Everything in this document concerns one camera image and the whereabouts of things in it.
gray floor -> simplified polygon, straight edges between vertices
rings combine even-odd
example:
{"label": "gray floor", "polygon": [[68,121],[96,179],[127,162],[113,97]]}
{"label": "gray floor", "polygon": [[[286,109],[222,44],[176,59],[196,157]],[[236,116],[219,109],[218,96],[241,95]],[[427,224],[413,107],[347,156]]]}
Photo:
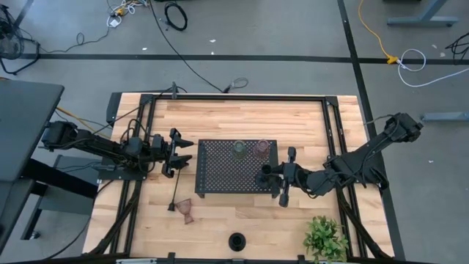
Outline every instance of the gray floor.
{"label": "gray floor", "polygon": [[[16,17],[26,1],[3,2]],[[449,58],[451,54],[444,47],[467,31],[467,1],[449,1],[440,11],[439,15],[457,15],[461,19],[451,28],[411,29],[385,24],[388,17],[416,14],[427,2],[365,0],[363,16],[379,32],[386,50],[393,55],[400,56],[408,48],[417,48],[429,58],[440,58],[441,52]],[[358,3],[359,0],[346,0],[358,55],[382,58],[377,41],[358,20]],[[182,33],[170,29],[167,35],[181,54],[349,56],[336,1],[192,0],[180,4],[189,16],[189,27]],[[163,14],[163,5],[155,6],[157,13]],[[78,32],[83,32],[87,40],[104,34],[106,8],[104,0],[35,0],[21,26],[44,48],[62,49],[74,44]],[[126,16],[122,25],[112,29],[101,42],[70,53],[173,54],[155,27],[151,12],[142,8],[137,8],[135,15]],[[7,65],[16,67],[25,62],[19,59]],[[220,87],[237,77],[249,78],[249,86],[239,92],[358,95],[351,64],[189,63]],[[415,118],[426,111],[467,111],[469,73],[414,89],[399,80],[395,65],[361,65],[361,68],[375,117],[398,111]],[[463,68],[430,65],[420,73],[404,73],[404,78],[420,84]],[[98,122],[104,122],[111,92],[163,89],[172,81],[190,92],[213,92],[178,61],[44,59],[13,78],[64,85],[60,106]],[[383,123],[377,122],[378,131],[382,127]],[[465,259],[469,241],[469,177],[466,175],[469,151],[464,142],[468,132],[466,123],[429,123],[417,142],[395,144],[383,153],[408,260],[461,263]],[[56,154],[37,150],[34,157],[52,164]],[[67,151],[66,155],[88,156],[79,151]],[[18,239],[32,202],[29,201],[11,240]],[[9,250],[0,256],[0,262],[48,256],[73,238],[85,222],[86,216],[45,214],[39,225],[44,237],[23,241],[21,247],[18,242],[10,241]],[[83,241],[82,237],[61,256],[77,255]]]}

wooden tabletop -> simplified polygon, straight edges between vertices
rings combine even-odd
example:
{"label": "wooden tabletop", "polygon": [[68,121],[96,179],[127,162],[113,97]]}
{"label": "wooden tabletop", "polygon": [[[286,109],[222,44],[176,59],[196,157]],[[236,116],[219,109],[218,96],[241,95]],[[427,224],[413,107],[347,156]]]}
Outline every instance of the wooden tabletop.
{"label": "wooden tabletop", "polygon": [[[122,94],[117,116],[137,107],[140,95]],[[366,142],[360,107],[356,96],[338,99],[347,148],[352,151]],[[340,153],[332,109],[329,111],[336,151]],[[129,120],[135,117],[136,112],[116,122],[112,139],[119,141]],[[132,257],[167,257],[169,252],[175,252],[176,257],[184,258],[296,260],[297,255],[306,255],[302,242],[307,221],[314,216],[327,216],[340,222],[335,191],[310,199],[300,189],[291,188],[288,208],[279,207],[278,198],[272,199],[268,194],[206,194],[201,199],[194,193],[199,139],[276,139],[280,162],[287,161],[288,147],[296,147],[298,164],[305,169],[323,169],[328,141],[320,103],[158,100],[152,134],[159,133],[170,140],[171,128],[177,128],[184,139],[195,143],[177,150],[180,155],[191,154],[193,158],[181,171],[176,194],[176,202],[192,199],[191,215],[195,221],[185,225],[181,213],[167,211],[176,178],[163,176],[157,165],[141,190]],[[122,181],[115,181],[96,199],[84,252],[93,249],[114,223],[121,187]],[[355,189],[363,225],[384,252],[394,255],[380,192],[371,185],[363,188],[356,184]],[[350,221],[349,226],[354,255],[358,256],[355,229]],[[246,237],[247,244],[241,252],[228,247],[233,232]],[[121,232],[120,251],[124,240],[125,232]]]}

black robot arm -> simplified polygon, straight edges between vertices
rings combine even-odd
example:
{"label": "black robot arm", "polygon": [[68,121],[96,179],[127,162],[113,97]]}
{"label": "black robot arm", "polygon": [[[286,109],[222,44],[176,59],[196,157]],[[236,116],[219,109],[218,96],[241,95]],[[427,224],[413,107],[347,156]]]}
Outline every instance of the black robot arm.
{"label": "black robot arm", "polygon": [[50,151],[75,148],[109,158],[115,165],[128,169],[139,169],[142,164],[156,161],[164,162],[162,173],[173,177],[172,169],[187,166],[187,161],[192,158],[192,155],[179,156],[176,147],[189,147],[193,142],[181,139],[176,128],[171,129],[169,136],[171,142],[165,142],[161,135],[155,134],[151,144],[137,136],[117,143],[88,130],[78,129],[72,122],[56,121],[48,124],[41,141],[44,148]]}
{"label": "black robot arm", "polygon": [[395,114],[386,121],[382,133],[355,151],[330,157],[323,164],[325,169],[316,172],[296,164],[296,149],[289,147],[288,162],[275,167],[264,165],[256,176],[256,182],[262,187],[271,187],[273,190],[282,188],[283,192],[278,201],[281,207],[288,206],[290,186],[301,188],[311,198],[323,196],[335,188],[339,194],[339,206],[361,234],[372,254],[376,258],[388,258],[389,256],[373,241],[360,220],[352,212],[342,189],[356,182],[362,183],[365,187],[367,183],[373,183],[381,190],[386,189],[388,179],[378,168],[373,166],[372,159],[376,158],[375,155],[391,143],[415,141],[420,136],[422,128],[423,125],[417,123],[408,114]]}

cable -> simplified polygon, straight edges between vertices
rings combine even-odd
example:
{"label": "cable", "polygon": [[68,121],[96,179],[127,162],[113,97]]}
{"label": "cable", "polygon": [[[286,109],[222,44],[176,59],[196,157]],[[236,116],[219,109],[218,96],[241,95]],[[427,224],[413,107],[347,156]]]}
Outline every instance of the cable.
{"label": "cable", "polygon": [[[102,191],[104,190],[104,188],[106,188],[109,184],[111,184],[112,182],[114,182],[114,180],[110,180],[108,181],[103,187],[101,187],[101,189],[99,189],[95,195],[95,199],[97,197],[97,195]],[[77,234],[77,236],[70,242],[68,243],[65,247],[63,247],[62,249],[60,249],[58,252],[50,255],[49,257],[46,257],[42,260],[50,260],[56,256],[58,256],[59,254],[61,254],[62,252],[64,252],[65,250],[67,250],[70,246],[72,246],[77,240],[78,238],[80,238],[81,234],[83,234],[83,232],[85,231],[86,227],[88,227],[88,224],[89,224],[89,221],[91,220],[91,216],[88,218],[88,220],[86,220],[86,223],[85,225],[83,226],[83,228],[81,229],[81,231]]]}
{"label": "cable", "polygon": [[[238,82],[245,82],[243,85],[237,86],[236,83]],[[236,78],[234,81],[231,82],[231,84],[225,88],[225,90],[222,93],[229,93],[231,89],[242,89],[244,87],[247,87],[249,84],[249,80],[247,78],[241,77],[241,78]]]}
{"label": "cable", "polygon": [[[170,7],[176,7],[179,10],[179,12],[181,12],[181,15],[184,18],[184,26],[183,27],[176,26],[171,21],[171,19],[169,19],[168,9]],[[172,27],[173,29],[176,29],[177,31],[181,32],[181,31],[184,31],[185,29],[188,28],[188,16],[185,14],[184,9],[180,5],[178,5],[176,2],[168,2],[164,5],[164,15],[166,16],[166,21],[168,21],[168,25],[170,25],[170,27]]]}
{"label": "cable", "polygon": [[361,6],[363,5],[363,0],[360,1],[360,5],[358,6],[358,17],[360,18],[360,21],[361,23],[365,26],[365,28],[370,32],[372,33],[379,41],[380,43],[380,47],[381,47],[381,51],[383,51],[383,53],[386,55],[386,57],[388,57],[388,64],[393,64],[393,63],[396,63],[397,60],[399,59],[398,57],[396,56],[392,56],[392,55],[389,55],[384,47],[383,47],[383,43],[381,42],[381,38],[380,36],[378,36],[378,34],[374,33],[374,31],[372,31],[366,24],[365,22],[363,21],[362,17],[361,17]]}
{"label": "cable", "polygon": [[65,120],[65,122],[69,122],[67,118],[63,117],[62,115],[59,114],[59,112],[57,110],[53,110],[54,113],[56,113],[56,115],[58,115],[60,118],[62,118],[63,120]]}
{"label": "cable", "polygon": [[69,169],[69,168],[76,168],[76,167],[84,167],[84,166],[89,166],[89,165],[93,165],[93,164],[98,164],[98,163],[101,163],[100,161],[92,161],[88,164],[85,164],[85,165],[73,165],[73,166],[66,166],[66,167],[55,167],[54,169]]}
{"label": "cable", "polygon": [[[57,110],[59,110],[60,112],[66,114],[67,116],[70,116],[70,117],[73,117],[75,118],[77,121],[79,121],[81,124],[83,124],[84,126],[86,126],[89,130],[91,130],[92,132],[96,132],[96,130],[94,128],[92,128],[90,125],[86,124],[80,117],[77,117],[75,116],[73,113],[70,113],[69,111],[63,109],[62,107],[56,107]],[[102,133],[97,133],[98,135],[102,136],[102,137],[105,137],[107,139],[110,139],[109,136],[105,135],[105,134],[102,134]]]}
{"label": "cable", "polygon": [[153,171],[153,169],[155,169],[156,167],[156,161],[153,161],[152,163],[152,168],[151,169],[148,169],[148,170],[145,170],[142,166],[141,166],[141,162],[140,162],[140,155],[138,156],[138,159],[137,159],[137,164],[139,165],[139,170],[143,173],[150,173]]}
{"label": "cable", "polygon": [[[409,67],[407,67],[407,66],[404,64],[404,56],[405,56],[405,54],[406,54],[407,52],[409,52],[409,51],[415,51],[415,52],[419,53],[420,55],[422,55],[422,57],[423,57],[423,59],[424,59],[424,64],[422,65],[422,67],[420,67],[419,69],[410,69]],[[403,53],[402,56],[401,56],[401,59],[398,59],[398,60],[397,60],[397,63],[399,64],[399,66],[397,67],[397,73],[399,74],[399,77],[401,78],[401,81],[402,81],[405,85],[407,85],[407,86],[409,86],[409,87],[414,87],[414,88],[424,87],[424,86],[427,86],[427,85],[429,85],[429,84],[433,84],[433,83],[435,83],[435,82],[437,82],[437,81],[441,81],[441,80],[444,80],[444,79],[446,79],[446,78],[449,78],[449,77],[452,77],[452,76],[456,76],[456,75],[458,75],[458,74],[460,74],[460,73],[464,73],[464,72],[466,72],[466,71],[469,70],[469,68],[466,68],[466,69],[461,70],[461,71],[459,71],[459,72],[457,72],[457,73],[452,73],[452,74],[450,74],[450,75],[437,78],[437,79],[435,79],[435,80],[433,80],[433,81],[429,81],[429,82],[427,82],[427,83],[425,83],[425,84],[409,84],[409,83],[407,83],[406,81],[404,81],[404,79],[402,78],[401,68],[402,68],[402,69],[405,69],[405,70],[408,70],[408,71],[411,71],[411,72],[414,72],[414,73],[423,70],[423,69],[425,68],[425,65],[426,65],[426,57],[425,57],[424,53],[421,52],[421,51],[419,51],[419,50],[417,50],[417,49],[410,48],[410,49],[404,51],[404,53]]]}
{"label": "cable", "polygon": [[[164,91],[162,91],[159,95],[156,96],[155,99],[158,99],[161,95],[163,95],[163,93],[165,92],[168,92],[170,89],[172,89],[173,87],[169,87],[168,89],[165,89]],[[136,110],[138,110],[139,108],[141,108],[142,106],[145,106],[148,102],[150,102],[151,100],[153,99],[153,97],[150,97],[148,98],[146,101],[144,101],[143,103],[141,103],[139,106],[135,107],[133,110],[130,110],[129,112],[125,113],[124,115],[122,115],[121,117],[119,118],[116,118],[114,121],[110,122],[109,124],[105,125],[103,128],[97,130],[96,132],[93,133],[96,134],[98,132],[101,132],[104,128],[107,128],[109,127],[110,125],[114,124],[115,122],[121,120],[122,118],[128,116],[129,114],[132,114],[133,112],[135,112]]]}
{"label": "cable", "polygon": [[[67,118],[63,117],[61,114],[59,114],[59,112],[58,112],[57,110],[54,110],[54,112],[55,112],[60,118],[62,118],[63,120],[69,122],[69,120],[68,120]],[[98,123],[98,122],[95,122],[95,121],[87,120],[87,119],[84,119],[84,118],[80,118],[80,120],[83,120],[83,121],[85,121],[85,122],[90,122],[90,123],[92,123],[92,124],[100,125],[101,127],[105,127],[105,125],[103,125],[103,124],[101,124],[101,123]]]}
{"label": "cable", "polygon": [[77,139],[77,140],[75,140],[75,141],[72,141],[72,142],[68,142],[68,143],[59,145],[59,146],[55,147],[54,149],[56,149],[56,150],[68,150],[68,149],[71,148],[74,144],[81,143],[81,142],[86,142],[86,141],[90,141],[90,140],[91,140],[91,139]]}
{"label": "cable", "polygon": [[185,93],[188,93],[188,91],[182,87],[177,87],[178,89],[181,89],[182,91],[184,91]]}
{"label": "cable", "polygon": [[161,26],[160,26],[160,22],[158,22],[158,18],[156,17],[156,13],[155,13],[155,10],[153,9],[153,4],[152,4],[152,1],[149,1],[149,7],[150,9],[152,10],[152,14],[153,14],[153,18],[155,19],[155,22],[156,22],[156,25],[158,26],[158,29],[160,29],[160,32],[161,34],[163,35],[163,38],[165,39],[165,41],[168,43],[169,47],[171,47],[171,49],[175,52],[175,54],[178,55],[178,57],[182,60],[182,62],[184,62],[184,64],[189,68],[189,70],[191,70],[195,75],[197,75],[200,79],[202,79],[203,81],[205,81],[207,84],[209,84],[211,87],[213,87],[214,89],[218,90],[219,92],[221,93],[227,93],[227,92],[224,92],[222,89],[218,88],[216,85],[212,84],[211,82],[209,82],[207,79],[205,79],[204,77],[202,77],[200,74],[198,74],[186,61],[185,59],[182,57],[182,55],[177,52],[176,48],[169,42],[168,38],[166,37],[166,35],[164,34],[164,31],[162,30]]}
{"label": "cable", "polygon": [[[469,46],[466,47],[465,49],[463,49],[462,51],[457,51],[457,48],[460,47],[460,46],[464,46],[464,45],[469,45],[469,42],[467,43],[463,43],[463,44],[459,44],[459,42],[464,39],[465,37],[469,36],[469,32],[462,35],[461,37],[458,37],[457,40],[455,40],[452,44],[448,45],[445,49],[448,49],[450,48],[451,49],[451,52],[453,53],[453,64],[454,65],[458,65],[459,62],[462,61],[462,59],[464,59],[464,56],[466,55],[466,53],[468,52],[469,50]],[[456,61],[456,55],[460,55],[461,54],[461,58],[459,58],[459,61]]]}
{"label": "cable", "polygon": [[127,141],[129,141],[129,132],[130,131],[135,131],[135,128],[131,128],[130,127],[130,124],[132,124],[132,121],[135,121],[135,123],[139,126],[140,129],[143,130],[143,132],[145,133],[144,135],[147,136],[148,133],[147,131],[145,130],[145,128],[143,127],[143,125],[141,125],[141,122],[138,121],[137,119],[133,118],[129,121],[129,123],[127,124],[127,129],[124,131],[124,133],[122,134],[122,136],[120,137],[120,143],[122,143],[122,140],[124,139],[124,136],[127,135]]}
{"label": "cable", "polygon": [[85,41],[85,34],[83,34],[82,32],[79,32],[75,39],[76,39],[76,44],[75,45],[72,45],[70,47],[68,47],[67,49],[65,50],[53,50],[53,51],[48,51],[42,47],[40,47],[41,51],[44,51],[45,53],[47,54],[51,54],[51,53],[56,53],[56,52],[62,52],[62,53],[67,53],[69,50],[71,50],[72,48],[75,48],[75,47],[79,47],[79,46],[82,46],[82,45],[86,45],[86,44],[89,44],[89,43],[98,43],[100,42],[103,38],[107,37],[109,35],[109,29],[110,27],[108,27],[106,33],[99,37],[97,40],[89,40],[89,41]]}
{"label": "cable", "polygon": [[76,171],[79,171],[79,170],[82,170],[82,169],[88,169],[88,168],[90,168],[90,167],[93,167],[94,165],[96,165],[96,164],[91,164],[91,165],[88,165],[88,166],[83,166],[83,167],[81,167],[81,168],[71,169],[71,170],[64,171],[64,172],[65,172],[65,173],[76,172]]}
{"label": "cable", "polygon": [[381,116],[381,117],[377,117],[377,118],[373,119],[372,121],[365,122],[363,125],[368,125],[368,124],[374,123],[374,122],[376,122],[376,121],[378,121],[378,120],[381,120],[381,119],[383,119],[383,118],[392,117],[392,116],[393,116],[392,114],[383,115],[383,116]]}
{"label": "cable", "polygon": [[[110,14],[108,14],[108,19],[106,21],[107,30],[106,30],[106,33],[103,36],[99,37],[97,40],[85,41],[85,35],[82,32],[79,32],[79,33],[77,33],[77,35],[75,37],[76,44],[68,47],[65,50],[48,51],[48,50],[44,49],[42,46],[40,46],[40,50],[47,53],[47,54],[56,53],[56,52],[67,53],[69,50],[71,50],[72,48],[75,48],[75,47],[79,47],[79,46],[86,45],[86,44],[89,44],[89,43],[98,43],[103,38],[105,38],[109,35],[110,28],[116,28],[118,25],[121,24],[122,16],[127,15],[127,13],[124,13],[124,10],[127,10],[130,14],[134,14],[135,13],[135,7],[143,5],[138,1],[123,0],[122,3],[119,6],[117,6],[115,8],[112,8],[112,6],[109,4],[108,0],[106,0],[106,3],[108,4],[108,11],[109,11],[109,9],[111,9],[112,12]],[[111,24],[111,22],[110,22],[111,18],[114,18],[114,19],[117,18],[116,19],[117,24]],[[20,30],[27,33],[31,37],[31,40],[34,40],[34,38],[32,37],[31,34],[29,34],[29,32],[27,32],[24,29],[20,29]]]}

green plant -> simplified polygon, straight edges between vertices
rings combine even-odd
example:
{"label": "green plant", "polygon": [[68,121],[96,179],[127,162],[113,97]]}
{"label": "green plant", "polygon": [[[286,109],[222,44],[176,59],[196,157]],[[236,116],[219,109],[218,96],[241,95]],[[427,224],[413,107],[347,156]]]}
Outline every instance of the green plant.
{"label": "green plant", "polygon": [[345,235],[337,232],[341,225],[338,225],[336,220],[315,216],[312,222],[308,222],[308,226],[309,232],[306,233],[303,245],[306,247],[306,254],[311,251],[315,263],[319,263],[320,256],[328,262],[347,260],[345,251],[349,247],[348,241]]}

